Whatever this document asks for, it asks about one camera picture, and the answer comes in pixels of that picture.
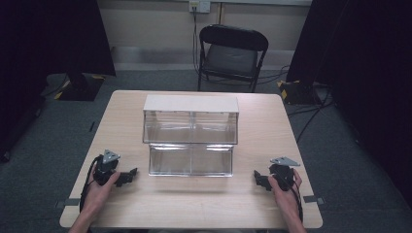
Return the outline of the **person's left hand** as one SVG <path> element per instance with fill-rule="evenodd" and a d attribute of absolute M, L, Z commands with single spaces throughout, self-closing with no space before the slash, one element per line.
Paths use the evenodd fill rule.
<path fill-rule="evenodd" d="M 94 180 L 93 175 L 90 175 L 87 181 L 86 200 L 82 212 L 97 215 L 104 207 L 119 176 L 120 172 L 115 172 L 105 184 L 100 185 Z"/>

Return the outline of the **person's right hand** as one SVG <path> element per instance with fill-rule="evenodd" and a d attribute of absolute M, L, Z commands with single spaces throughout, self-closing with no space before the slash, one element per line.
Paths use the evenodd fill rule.
<path fill-rule="evenodd" d="M 277 181 L 273 177 L 269 177 L 268 181 L 272 187 L 275 202 L 282 212 L 284 218 L 294 217 L 299 218 L 298 195 L 299 188 L 302 184 L 302 179 L 296 170 L 293 170 L 294 184 L 288 191 L 280 188 Z"/>

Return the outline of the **clear drawer cabinet white top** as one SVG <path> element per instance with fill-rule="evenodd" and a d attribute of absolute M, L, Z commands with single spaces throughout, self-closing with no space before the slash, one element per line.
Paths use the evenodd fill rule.
<path fill-rule="evenodd" d="M 149 94 L 143 115 L 146 144 L 238 144 L 233 96 Z"/>

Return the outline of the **dark curtain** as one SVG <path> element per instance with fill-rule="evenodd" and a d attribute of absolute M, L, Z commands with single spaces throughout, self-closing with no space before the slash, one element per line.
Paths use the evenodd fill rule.
<path fill-rule="evenodd" d="M 0 162 L 69 73 L 116 73 L 97 0 L 0 0 Z"/>
<path fill-rule="evenodd" d="M 331 86 L 412 208 L 412 0 L 312 0 L 287 79 Z"/>

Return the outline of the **grey tape strip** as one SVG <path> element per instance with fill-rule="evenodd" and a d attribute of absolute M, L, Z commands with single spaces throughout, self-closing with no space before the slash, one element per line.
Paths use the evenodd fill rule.
<path fill-rule="evenodd" d="M 325 203 L 323 197 L 317 197 L 316 195 L 303 196 L 303 200 L 305 203 L 317 203 L 318 205 L 323 205 Z"/>
<path fill-rule="evenodd" d="M 57 201 L 54 206 L 57 209 L 64 209 L 65 207 L 78 207 L 80 205 L 80 202 L 80 198 L 67 198 Z"/>

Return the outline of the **clear acrylic drawer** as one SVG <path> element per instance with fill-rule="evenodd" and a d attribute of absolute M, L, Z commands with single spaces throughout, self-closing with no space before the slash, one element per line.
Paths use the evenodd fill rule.
<path fill-rule="evenodd" d="M 149 144 L 149 174 L 232 177 L 233 149 L 233 145 Z"/>

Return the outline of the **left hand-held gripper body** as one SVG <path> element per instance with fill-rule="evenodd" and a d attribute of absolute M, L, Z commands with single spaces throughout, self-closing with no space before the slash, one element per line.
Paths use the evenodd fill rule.
<path fill-rule="evenodd" d="M 104 152 L 98 156 L 93 178 L 99 185 L 105 184 L 114 174 L 119 159 L 120 156 L 110 150 L 104 150 Z"/>

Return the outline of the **black stand base yellow tape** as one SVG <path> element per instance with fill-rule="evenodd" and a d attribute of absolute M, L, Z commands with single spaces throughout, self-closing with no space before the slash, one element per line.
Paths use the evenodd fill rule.
<path fill-rule="evenodd" d="M 105 79 L 99 76 L 82 73 L 69 73 L 69 80 L 55 94 L 54 99 L 60 101 L 92 102 Z"/>
<path fill-rule="evenodd" d="M 295 82 L 277 82 L 281 97 L 290 105 L 320 105 L 321 100 L 313 85 Z"/>

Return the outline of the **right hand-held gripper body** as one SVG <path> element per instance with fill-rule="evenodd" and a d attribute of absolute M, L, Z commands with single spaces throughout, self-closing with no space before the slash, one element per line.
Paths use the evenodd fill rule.
<path fill-rule="evenodd" d="M 272 165 L 269 167 L 278 185 L 283 191 L 288 191 L 294 184 L 293 167 L 299 166 L 299 163 L 285 156 L 272 158 Z"/>

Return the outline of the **black folding chair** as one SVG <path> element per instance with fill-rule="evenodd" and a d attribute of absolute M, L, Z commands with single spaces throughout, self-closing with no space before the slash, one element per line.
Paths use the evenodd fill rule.
<path fill-rule="evenodd" d="M 266 37 L 252 29 L 211 24 L 199 33 L 200 63 L 197 89 L 202 76 L 245 82 L 256 90 L 263 59 L 268 50 Z"/>

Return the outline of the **white wall socket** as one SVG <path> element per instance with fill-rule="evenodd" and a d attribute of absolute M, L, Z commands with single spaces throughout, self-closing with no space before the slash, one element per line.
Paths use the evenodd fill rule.
<path fill-rule="evenodd" d="M 189 0 L 189 11 L 191 13 L 209 14 L 211 2 L 207 0 Z"/>

